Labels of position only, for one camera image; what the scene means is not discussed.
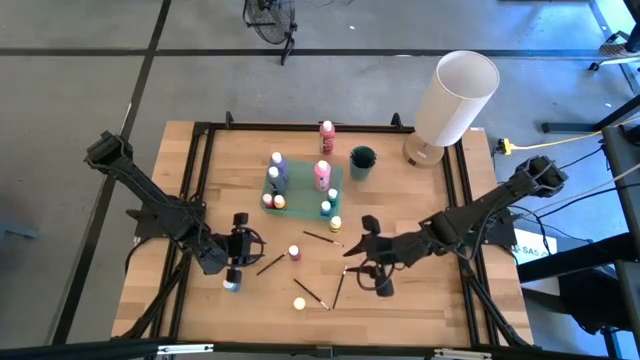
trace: concrete floor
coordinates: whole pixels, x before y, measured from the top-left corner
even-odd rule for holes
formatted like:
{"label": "concrete floor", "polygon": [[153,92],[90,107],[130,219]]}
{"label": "concrete floor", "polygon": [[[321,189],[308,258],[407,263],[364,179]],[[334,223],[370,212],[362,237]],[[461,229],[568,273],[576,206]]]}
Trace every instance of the concrete floor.
{"label": "concrete floor", "polygon": [[[596,49],[603,41],[582,2],[482,0],[297,1],[300,48]],[[4,0],[0,47],[146,47],[159,0]],[[175,1],[161,48],[266,48],[240,20],[241,1]],[[407,124],[437,58],[293,57],[156,58],[131,143],[151,172],[169,120],[309,122],[331,119],[386,124],[399,112]],[[35,240],[0,241],[0,347],[47,342],[101,177],[82,162],[85,148],[107,129],[117,132],[141,58],[0,57],[0,208],[40,231]],[[598,73],[589,61],[494,59],[501,84],[473,126],[490,140],[518,145],[566,136],[544,135],[544,121],[596,121],[632,97],[616,66]],[[496,157],[506,179],[533,154],[568,163],[598,147],[597,139]],[[562,197],[611,178],[602,155],[568,169]],[[544,201],[526,199],[531,209]],[[110,334],[134,223],[124,214],[139,202],[116,188],[70,340]],[[615,219],[603,224],[601,219]],[[602,195],[549,217],[578,237],[624,231],[615,194]],[[528,304],[536,342],[545,348],[604,354],[601,337],[572,319],[545,326]]]}

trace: yellow cable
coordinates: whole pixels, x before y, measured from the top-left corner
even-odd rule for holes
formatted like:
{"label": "yellow cable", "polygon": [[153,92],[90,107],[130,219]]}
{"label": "yellow cable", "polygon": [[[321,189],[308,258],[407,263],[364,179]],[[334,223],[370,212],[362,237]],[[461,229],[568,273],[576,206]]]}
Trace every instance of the yellow cable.
{"label": "yellow cable", "polygon": [[[613,126],[621,126],[621,125],[628,124],[628,123],[630,123],[632,121],[635,121],[635,120],[638,120],[638,119],[640,119],[640,116],[634,116],[634,117],[632,117],[630,119],[627,119],[627,120],[621,122],[620,124],[616,124],[616,125],[613,125]],[[602,130],[596,131],[594,133],[587,134],[587,135],[577,136],[577,137],[574,137],[574,138],[558,140],[558,141],[554,141],[554,142],[550,142],[550,143],[544,143],[544,144],[530,145],[530,146],[517,146],[517,145],[514,145],[513,143],[511,143],[509,145],[511,146],[511,150],[531,150],[531,149],[538,149],[538,148],[546,147],[546,146],[564,144],[564,143],[575,141],[575,140],[586,139],[588,137],[596,136],[596,135],[600,134],[601,132],[602,132]]]}

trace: green tray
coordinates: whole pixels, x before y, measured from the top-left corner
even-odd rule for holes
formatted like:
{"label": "green tray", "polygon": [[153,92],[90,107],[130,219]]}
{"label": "green tray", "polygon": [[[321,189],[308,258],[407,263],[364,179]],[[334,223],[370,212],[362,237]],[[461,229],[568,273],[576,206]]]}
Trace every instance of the green tray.
{"label": "green tray", "polygon": [[[284,210],[269,209],[262,202],[260,195],[260,207],[262,210],[274,215],[295,216],[318,221],[329,221],[332,216],[340,215],[340,199],[342,197],[342,177],[344,170],[339,166],[331,167],[331,180],[329,187],[338,190],[338,198],[331,207],[329,216],[320,214],[320,204],[327,200],[326,191],[318,191],[315,188],[314,162],[296,161],[287,159],[289,166],[289,181],[287,182],[287,194],[284,196],[286,207]],[[273,194],[273,187],[265,176],[262,194]]]}

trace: lamp base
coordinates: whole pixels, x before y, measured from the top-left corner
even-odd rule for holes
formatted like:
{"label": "lamp base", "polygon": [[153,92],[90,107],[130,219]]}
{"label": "lamp base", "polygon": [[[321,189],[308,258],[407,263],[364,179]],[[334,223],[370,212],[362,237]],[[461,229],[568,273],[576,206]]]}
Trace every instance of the lamp base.
{"label": "lamp base", "polygon": [[416,133],[412,133],[404,141],[402,154],[409,164],[417,168],[428,168],[440,162],[444,155],[444,148],[429,145]]}

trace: pink paint bottle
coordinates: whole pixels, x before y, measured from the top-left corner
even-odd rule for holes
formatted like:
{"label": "pink paint bottle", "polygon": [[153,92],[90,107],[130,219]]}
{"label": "pink paint bottle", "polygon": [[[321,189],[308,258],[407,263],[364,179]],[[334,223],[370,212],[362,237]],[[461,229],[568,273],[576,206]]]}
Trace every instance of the pink paint bottle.
{"label": "pink paint bottle", "polygon": [[324,160],[320,160],[313,167],[313,171],[316,173],[316,190],[327,191],[329,190],[329,180],[331,178],[331,165]]}

